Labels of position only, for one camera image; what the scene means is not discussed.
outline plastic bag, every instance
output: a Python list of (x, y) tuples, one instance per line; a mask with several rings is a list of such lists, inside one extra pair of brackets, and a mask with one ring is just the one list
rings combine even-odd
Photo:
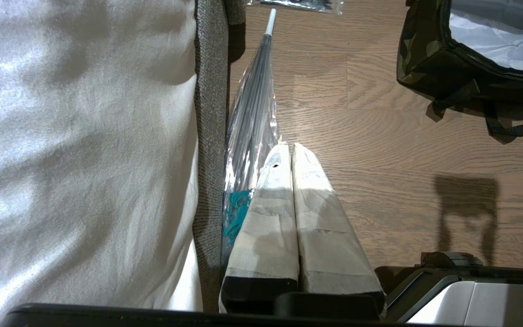
[(278, 5), (342, 15), (344, 0), (246, 0), (248, 5)]
[(245, 219), (259, 170), (278, 144), (274, 79), (271, 70), (271, 32), (276, 10), (257, 52), (243, 74), (227, 130), (226, 185), (223, 195), (222, 266)]

